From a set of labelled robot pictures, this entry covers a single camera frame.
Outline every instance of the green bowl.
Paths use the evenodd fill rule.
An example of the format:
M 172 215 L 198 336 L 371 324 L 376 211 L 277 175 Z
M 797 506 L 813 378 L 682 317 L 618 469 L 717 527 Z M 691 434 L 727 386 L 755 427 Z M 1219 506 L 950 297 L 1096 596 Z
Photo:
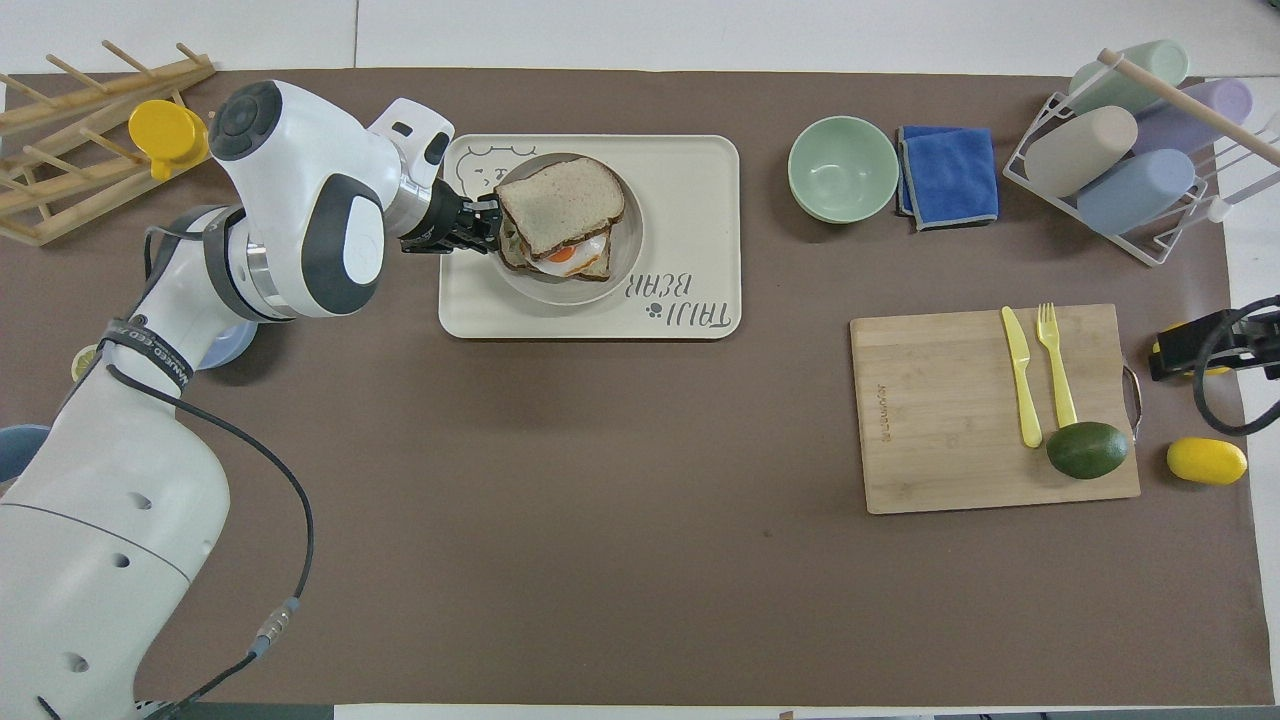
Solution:
M 787 181 L 796 202 L 824 223 L 874 215 L 897 188 L 897 152 L 860 118 L 837 115 L 806 127 L 791 145 Z

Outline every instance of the brown table mat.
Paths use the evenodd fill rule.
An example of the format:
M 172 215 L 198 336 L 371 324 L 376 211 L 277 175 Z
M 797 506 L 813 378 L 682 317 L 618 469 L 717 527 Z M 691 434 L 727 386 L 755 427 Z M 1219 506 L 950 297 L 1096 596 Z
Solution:
M 1144 387 L 1133 500 L 867 512 L 851 318 L 1112 302 L 1125 354 L 1228 306 L 1220 228 L 1147 269 L 1001 182 L 992 227 L 851 227 L 791 200 L 791 140 L 831 114 L 991 127 L 1002 161 L 1065 81 L 558 70 L 264 77 L 372 120 L 397 96 L 462 132 L 718 133 L 741 154 L 744 320 L 713 343 L 448 337 L 438 261 L 392 252 L 358 315 L 265 327 L 188 400 L 291 462 L 319 528 L 288 637 L 223 701 L 657 705 L 1270 703 L 1248 483 L 1172 480 L 1208 434 L 1190 389 Z M 142 288 L 142 229 L 234 195 L 212 163 L 52 245 L 0 243 L 0 424 L 47 421 L 68 368 Z M 1239 414 L 1233 379 L 1213 382 Z M 251 450 L 232 511 L 143 662 L 173 697 L 241 657 L 292 587 L 301 520 Z

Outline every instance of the knife handle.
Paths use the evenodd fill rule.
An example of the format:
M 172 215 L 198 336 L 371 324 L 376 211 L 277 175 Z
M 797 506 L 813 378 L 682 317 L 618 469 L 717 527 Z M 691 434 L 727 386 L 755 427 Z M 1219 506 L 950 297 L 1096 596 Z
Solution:
M 1071 387 L 1066 384 L 1066 368 L 1062 366 L 1062 354 L 1048 351 L 1048 364 L 1053 370 L 1053 413 L 1057 415 L 1059 429 L 1074 425 L 1075 402 L 1071 401 Z
M 1018 423 L 1023 429 L 1023 445 L 1039 447 L 1044 436 L 1039 429 L 1039 419 L 1036 418 L 1032 388 L 1027 386 L 1027 368 L 1018 368 L 1014 372 L 1014 386 L 1018 388 Z

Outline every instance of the yellow fork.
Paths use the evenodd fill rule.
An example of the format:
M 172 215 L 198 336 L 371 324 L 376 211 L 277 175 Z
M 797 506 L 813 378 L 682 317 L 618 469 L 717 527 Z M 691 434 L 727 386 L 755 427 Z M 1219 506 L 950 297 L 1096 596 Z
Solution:
M 1057 427 L 1065 428 L 1075 423 L 1075 404 L 1071 402 L 1071 388 L 1066 384 L 1066 368 L 1062 366 L 1062 350 L 1057 332 L 1057 313 L 1052 302 L 1042 302 L 1036 316 L 1036 338 L 1048 351 L 1050 366 L 1053 369 L 1053 413 Z

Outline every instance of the cutting board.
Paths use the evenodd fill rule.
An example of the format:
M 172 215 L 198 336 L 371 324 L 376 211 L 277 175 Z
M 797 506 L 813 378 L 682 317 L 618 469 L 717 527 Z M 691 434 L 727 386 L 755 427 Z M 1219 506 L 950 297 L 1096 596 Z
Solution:
M 1057 429 L 1036 309 L 1015 310 L 1032 350 L 1027 379 L 1046 441 Z M 1129 434 L 1114 305 L 1057 309 L 1062 364 L 1079 420 Z M 1009 345 L 998 310 L 860 318 L 850 323 L 867 509 L 873 514 L 1134 497 L 1133 452 L 1076 480 L 1044 446 L 1021 443 Z

